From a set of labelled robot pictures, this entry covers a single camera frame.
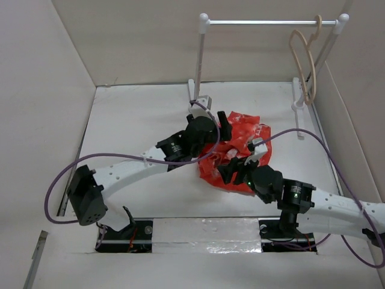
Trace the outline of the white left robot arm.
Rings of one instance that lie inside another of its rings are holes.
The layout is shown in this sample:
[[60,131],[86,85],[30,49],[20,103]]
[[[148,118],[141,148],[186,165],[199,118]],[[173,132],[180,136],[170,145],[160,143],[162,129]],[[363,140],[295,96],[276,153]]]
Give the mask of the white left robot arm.
[[140,157],[125,156],[124,161],[91,170],[87,165],[78,167],[71,179],[67,195],[78,223],[88,226],[94,223],[106,225],[120,238],[134,233],[134,220],[127,207],[125,216],[108,207],[106,200],[119,190],[152,175],[170,172],[207,157],[206,145],[216,146],[232,137],[224,111],[214,117],[188,115],[187,127],[158,142]]

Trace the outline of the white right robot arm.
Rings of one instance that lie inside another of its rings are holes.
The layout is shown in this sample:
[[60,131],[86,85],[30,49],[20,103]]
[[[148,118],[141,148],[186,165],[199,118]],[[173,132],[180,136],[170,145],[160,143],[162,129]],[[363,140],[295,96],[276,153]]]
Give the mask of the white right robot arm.
[[263,203],[275,203],[275,227],[285,238],[322,232],[384,244],[384,204],[364,203],[284,178],[278,170],[237,157],[217,167],[225,184],[246,185]]

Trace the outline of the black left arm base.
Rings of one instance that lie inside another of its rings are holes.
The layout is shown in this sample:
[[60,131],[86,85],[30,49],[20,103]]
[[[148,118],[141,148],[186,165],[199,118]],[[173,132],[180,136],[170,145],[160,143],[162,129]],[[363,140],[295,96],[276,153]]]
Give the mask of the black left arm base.
[[99,223],[99,236],[95,251],[98,253],[152,253],[153,219],[134,218],[123,206],[129,224],[121,231]]

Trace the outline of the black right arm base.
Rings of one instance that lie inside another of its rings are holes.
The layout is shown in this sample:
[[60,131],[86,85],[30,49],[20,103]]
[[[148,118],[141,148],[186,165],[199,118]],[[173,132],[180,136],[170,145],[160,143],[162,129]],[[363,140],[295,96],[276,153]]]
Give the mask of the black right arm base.
[[313,233],[289,232],[280,229],[280,217],[258,218],[259,236],[263,253],[314,252],[317,253]]

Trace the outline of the red white patterned trousers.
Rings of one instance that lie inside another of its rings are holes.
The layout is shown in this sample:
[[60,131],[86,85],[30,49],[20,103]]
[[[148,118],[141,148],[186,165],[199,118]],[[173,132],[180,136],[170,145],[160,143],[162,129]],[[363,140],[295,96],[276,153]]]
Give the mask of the red white patterned trousers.
[[232,126],[232,138],[230,141],[221,141],[209,157],[198,162],[199,177],[218,189],[252,195],[253,192],[246,184],[225,184],[217,166],[229,163],[233,157],[249,156],[250,151],[247,149],[247,143],[254,138],[262,138],[263,140],[270,138],[271,128],[260,123],[259,116],[235,111],[231,112],[227,119]]

